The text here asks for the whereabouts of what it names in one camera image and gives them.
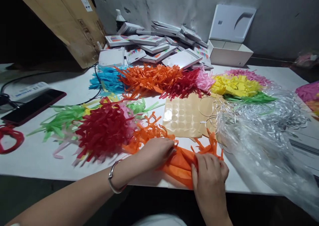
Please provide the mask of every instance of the white bottle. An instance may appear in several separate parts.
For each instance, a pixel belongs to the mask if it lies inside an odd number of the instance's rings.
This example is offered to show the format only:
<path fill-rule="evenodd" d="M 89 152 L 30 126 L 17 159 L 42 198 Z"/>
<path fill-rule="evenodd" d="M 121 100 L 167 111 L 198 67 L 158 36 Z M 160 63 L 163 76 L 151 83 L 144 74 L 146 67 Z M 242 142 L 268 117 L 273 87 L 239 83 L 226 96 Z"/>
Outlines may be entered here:
<path fill-rule="evenodd" d="M 122 25 L 124 24 L 125 19 L 123 18 L 123 16 L 121 15 L 121 11 L 120 10 L 116 10 L 117 16 L 116 16 L 116 31 L 119 31 L 120 28 L 122 27 Z"/>

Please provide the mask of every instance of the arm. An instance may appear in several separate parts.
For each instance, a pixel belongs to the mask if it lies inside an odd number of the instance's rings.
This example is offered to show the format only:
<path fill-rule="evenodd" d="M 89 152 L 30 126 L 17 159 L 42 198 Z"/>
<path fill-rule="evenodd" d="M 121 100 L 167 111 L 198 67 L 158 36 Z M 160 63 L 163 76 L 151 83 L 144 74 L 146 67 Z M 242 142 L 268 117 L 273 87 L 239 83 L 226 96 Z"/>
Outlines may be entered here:
<path fill-rule="evenodd" d="M 196 154 L 198 170 L 192 165 L 194 193 L 207 226 L 232 226 L 226 207 L 225 181 L 229 169 L 212 154 Z"/>
<path fill-rule="evenodd" d="M 173 152 L 174 142 L 154 138 L 135 155 L 120 161 L 114 168 L 112 183 L 121 188 L 136 176 L 162 165 Z M 34 204 L 7 226 L 83 225 L 113 195 L 108 183 L 111 167 L 85 177 Z"/>

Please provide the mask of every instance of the hand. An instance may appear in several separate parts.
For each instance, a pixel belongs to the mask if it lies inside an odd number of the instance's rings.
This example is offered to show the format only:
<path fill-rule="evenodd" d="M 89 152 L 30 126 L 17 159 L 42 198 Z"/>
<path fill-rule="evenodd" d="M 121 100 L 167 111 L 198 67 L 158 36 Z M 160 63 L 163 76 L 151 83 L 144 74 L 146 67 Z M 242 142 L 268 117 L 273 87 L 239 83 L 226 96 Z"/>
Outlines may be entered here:
<path fill-rule="evenodd" d="M 212 154 L 195 155 L 198 171 L 192 165 L 193 187 L 206 225 L 231 223 L 226 207 L 225 181 L 229 173 L 226 163 Z"/>
<path fill-rule="evenodd" d="M 153 138 L 136 153 L 136 156 L 139 164 L 148 171 L 162 166 L 175 151 L 173 140 L 162 137 Z"/>

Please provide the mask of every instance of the brown cardboard box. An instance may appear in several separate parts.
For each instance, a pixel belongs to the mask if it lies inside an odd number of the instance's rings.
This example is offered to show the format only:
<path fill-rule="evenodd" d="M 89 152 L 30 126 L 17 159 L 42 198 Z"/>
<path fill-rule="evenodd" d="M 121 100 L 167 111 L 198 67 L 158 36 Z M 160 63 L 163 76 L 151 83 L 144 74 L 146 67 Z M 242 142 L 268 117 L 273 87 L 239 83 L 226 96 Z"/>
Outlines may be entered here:
<path fill-rule="evenodd" d="M 91 0 L 23 0 L 66 45 L 81 68 L 99 58 L 105 32 Z M 45 46 L 45 39 L 39 47 Z"/>

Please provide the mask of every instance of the woman's right hand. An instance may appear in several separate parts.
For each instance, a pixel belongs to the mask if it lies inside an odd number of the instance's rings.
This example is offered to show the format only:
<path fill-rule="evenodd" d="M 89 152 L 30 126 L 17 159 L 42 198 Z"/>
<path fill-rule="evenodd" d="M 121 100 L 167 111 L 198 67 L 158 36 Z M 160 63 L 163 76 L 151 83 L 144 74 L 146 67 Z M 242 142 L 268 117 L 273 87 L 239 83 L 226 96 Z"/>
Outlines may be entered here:
<path fill-rule="evenodd" d="M 196 154 L 198 170 L 192 165 L 192 179 L 198 207 L 206 225 L 232 225 L 226 207 L 225 181 L 229 169 L 212 154 Z"/>

